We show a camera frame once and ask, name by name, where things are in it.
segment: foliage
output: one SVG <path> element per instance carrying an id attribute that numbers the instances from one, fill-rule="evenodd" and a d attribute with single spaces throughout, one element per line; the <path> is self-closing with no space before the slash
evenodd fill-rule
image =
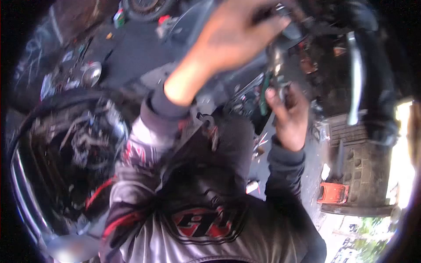
<path id="1" fill-rule="evenodd" d="M 363 218 L 361 226 L 357 229 L 360 234 L 374 234 L 375 227 L 382 222 L 383 218 Z M 358 258 L 364 262 L 375 262 L 380 252 L 386 247 L 387 240 L 356 239 L 353 248 L 360 253 Z"/>
<path id="2" fill-rule="evenodd" d="M 387 240 L 356 239 L 354 240 L 354 249 L 360 253 L 358 257 L 364 263 L 375 262 L 380 252 L 386 247 Z"/>

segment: wheel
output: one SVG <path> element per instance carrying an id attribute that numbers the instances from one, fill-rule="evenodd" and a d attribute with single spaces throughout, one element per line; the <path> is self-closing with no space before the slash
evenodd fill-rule
<path id="1" fill-rule="evenodd" d="M 123 7 L 129 18 L 150 22 L 165 15 L 176 0 L 123 0 Z"/>

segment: left hand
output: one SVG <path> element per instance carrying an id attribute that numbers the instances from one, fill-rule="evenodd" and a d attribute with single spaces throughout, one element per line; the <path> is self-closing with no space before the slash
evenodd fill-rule
<path id="1" fill-rule="evenodd" d="M 238 68 L 254 58 L 290 23 L 271 16 L 253 24 L 253 16 L 279 0 L 227 0 L 210 16 L 197 42 L 165 83 L 165 94 L 178 105 L 189 105 L 214 74 Z"/>

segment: rubber tire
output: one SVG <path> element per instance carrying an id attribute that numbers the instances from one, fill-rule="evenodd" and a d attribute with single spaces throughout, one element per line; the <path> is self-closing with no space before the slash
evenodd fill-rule
<path id="1" fill-rule="evenodd" d="M 177 0 L 166 0 L 162 7 L 156 13 L 151 13 L 147 15 L 142 15 L 137 13 L 131 4 L 131 0 L 123 0 L 123 8 L 128 16 L 128 18 L 139 21 L 139 22 L 151 22 L 156 21 L 163 15 L 165 15 L 171 7 L 175 4 Z"/>

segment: printed logo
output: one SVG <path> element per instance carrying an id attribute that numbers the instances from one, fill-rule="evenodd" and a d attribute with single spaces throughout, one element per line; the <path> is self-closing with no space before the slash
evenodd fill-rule
<path id="1" fill-rule="evenodd" d="M 232 242 L 244 227 L 246 209 L 238 207 L 185 208 L 166 216 L 166 223 L 172 236 L 184 244 Z"/>

